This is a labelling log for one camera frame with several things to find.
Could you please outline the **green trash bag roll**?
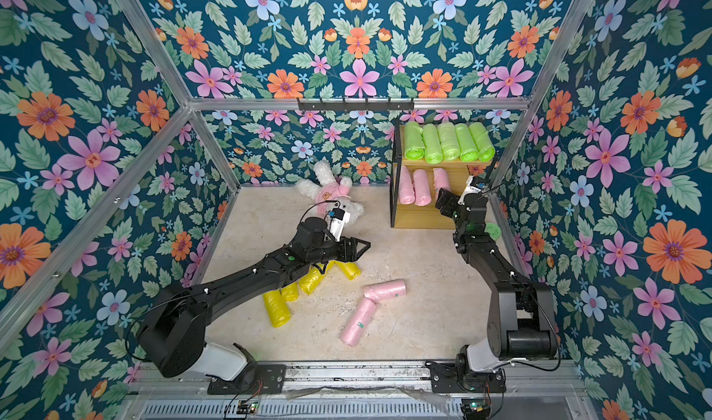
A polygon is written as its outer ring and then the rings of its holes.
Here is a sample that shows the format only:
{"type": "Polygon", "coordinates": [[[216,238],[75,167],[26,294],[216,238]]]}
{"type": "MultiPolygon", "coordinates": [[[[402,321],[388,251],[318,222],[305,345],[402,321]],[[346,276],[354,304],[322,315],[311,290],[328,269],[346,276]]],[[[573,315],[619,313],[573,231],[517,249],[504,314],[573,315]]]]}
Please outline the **green trash bag roll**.
{"type": "Polygon", "coordinates": [[[478,149],[478,160],[480,162],[492,161],[496,150],[484,124],[479,121],[473,122],[469,126],[469,131],[478,149]]]}
{"type": "Polygon", "coordinates": [[[458,142],[455,125],[450,122],[438,126],[439,142],[445,161],[454,161],[460,158],[461,148],[458,142]]]}
{"type": "Polygon", "coordinates": [[[456,138],[460,149],[460,160],[462,162],[476,162],[479,158],[479,151],[475,140],[465,123],[459,123],[455,127],[456,138]]]}
{"type": "Polygon", "coordinates": [[[404,126],[404,156],[408,160],[422,160],[425,151],[421,125],[416,121],[409,121],[404,126]]]}
{"type": "Polygon", "coordinates": [[[426,163],[434,165],[443,162],[444,155],[437,126],[434,124],[425,125],[423,127],[422,137],[425,147],[424,157],[426,163]]]}

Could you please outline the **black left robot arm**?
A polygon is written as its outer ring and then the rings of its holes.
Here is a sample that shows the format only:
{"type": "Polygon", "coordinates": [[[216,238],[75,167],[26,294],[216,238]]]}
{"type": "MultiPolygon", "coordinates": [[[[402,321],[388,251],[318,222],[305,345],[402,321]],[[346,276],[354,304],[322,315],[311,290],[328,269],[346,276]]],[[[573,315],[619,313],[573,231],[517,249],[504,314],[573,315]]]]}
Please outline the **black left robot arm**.
{"type": "Polygon", "coordinates": [[[138,327],[136,341],[163,377],[192,372],[234,381],[252,358],[237,346],[206,340],[212,322],[245,302],[299,281],[317,265],[357,262],[370,247],[370,242],[356,237],[337,237],[323,219],[307,218],[289,243],[243,270],[189,288],[180,284],[163,288],[138,327]]]}

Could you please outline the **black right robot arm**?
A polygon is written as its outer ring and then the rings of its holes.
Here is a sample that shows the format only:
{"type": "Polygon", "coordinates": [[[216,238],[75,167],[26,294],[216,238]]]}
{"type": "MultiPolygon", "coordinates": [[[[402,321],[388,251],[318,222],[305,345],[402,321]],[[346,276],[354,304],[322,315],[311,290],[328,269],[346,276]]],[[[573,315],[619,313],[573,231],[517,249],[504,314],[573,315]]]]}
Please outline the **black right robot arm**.
{"type": "Polygon", "coordinates": [[[469,192],[438,192],[436,209],[454,222],[454,247],[480,274],[489,290],[486,338],[465,345],[447,379],[465,392],[504,390],[504,368],[522,365],[554,372],[562,362],[554,327],[553,292],[524,273],[502,254],[486,231],[487,197],[469,192]]]}

